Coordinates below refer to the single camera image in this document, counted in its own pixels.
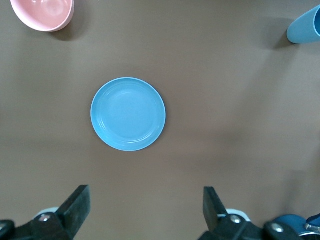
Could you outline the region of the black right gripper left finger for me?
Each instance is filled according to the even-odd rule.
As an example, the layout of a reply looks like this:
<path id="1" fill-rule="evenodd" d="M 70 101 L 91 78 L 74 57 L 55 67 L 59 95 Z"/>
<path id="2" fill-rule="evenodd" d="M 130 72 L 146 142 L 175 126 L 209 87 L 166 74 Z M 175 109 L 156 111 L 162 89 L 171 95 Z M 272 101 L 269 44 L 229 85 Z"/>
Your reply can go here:
<path id="1" fill-rule="evenodd" d="M 28 223 L 16 226 L 9 219 L 0 221 L 2 240 L 73 240 L 91 211 L 88 185 L 80 185 L 60 207 L 40 211 Z"/>

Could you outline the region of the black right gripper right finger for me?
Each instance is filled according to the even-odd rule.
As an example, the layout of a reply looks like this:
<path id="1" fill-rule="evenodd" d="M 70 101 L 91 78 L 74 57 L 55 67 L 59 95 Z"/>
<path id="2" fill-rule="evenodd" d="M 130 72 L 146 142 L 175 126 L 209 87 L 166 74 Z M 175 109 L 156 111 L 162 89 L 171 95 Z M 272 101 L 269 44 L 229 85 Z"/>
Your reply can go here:
<path id="1" fill-rule="evenodd" d="M 299 240 L 288 225 L 269 221 L 262 228 L 238 214 L 229 214 L 213 187 L 203 189 L 203 214 L 208 231 L 201 240 Z"/>

